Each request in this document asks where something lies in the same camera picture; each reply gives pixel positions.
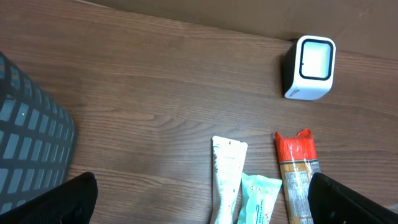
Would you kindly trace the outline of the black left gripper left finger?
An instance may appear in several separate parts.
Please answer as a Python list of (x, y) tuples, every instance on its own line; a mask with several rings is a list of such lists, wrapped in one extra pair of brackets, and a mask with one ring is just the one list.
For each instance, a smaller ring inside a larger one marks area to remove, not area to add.
[(95, 175), (85, 172), (39, 197), (1, 215), (1, 223), (89, 224), (98, 186)]

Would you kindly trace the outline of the orange cracker pack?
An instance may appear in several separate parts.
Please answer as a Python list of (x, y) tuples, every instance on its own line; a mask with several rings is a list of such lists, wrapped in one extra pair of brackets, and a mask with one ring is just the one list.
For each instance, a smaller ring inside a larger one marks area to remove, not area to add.
[(312, 224), (308, 189), (313, 174), (320, 172), (312, 132), (304, 129), (291, 138), (276, 132), (275, 143), (289, 222)]

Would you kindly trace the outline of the teal wipes pack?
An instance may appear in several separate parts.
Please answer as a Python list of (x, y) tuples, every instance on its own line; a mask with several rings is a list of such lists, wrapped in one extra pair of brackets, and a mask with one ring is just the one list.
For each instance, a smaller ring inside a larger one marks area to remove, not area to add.
[(242, 174), (243, 202), (237, 224), (269, 224), (282, 180)]

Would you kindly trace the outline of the white cream tube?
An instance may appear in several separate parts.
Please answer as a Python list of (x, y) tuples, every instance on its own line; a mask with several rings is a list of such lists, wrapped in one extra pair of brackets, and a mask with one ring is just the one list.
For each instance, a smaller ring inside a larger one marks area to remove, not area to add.
[(213, 136), (212, 147), (213, 180), (210, 222), (231, 224), (248, 144), (234, 139)]

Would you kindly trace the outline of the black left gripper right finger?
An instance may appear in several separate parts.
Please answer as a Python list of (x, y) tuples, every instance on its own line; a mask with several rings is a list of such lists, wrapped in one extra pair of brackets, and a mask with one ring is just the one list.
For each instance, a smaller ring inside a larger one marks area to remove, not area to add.
[(397, 224), (397, 214), (325, 174), (315, 173), (308, 190), (314, 224)]

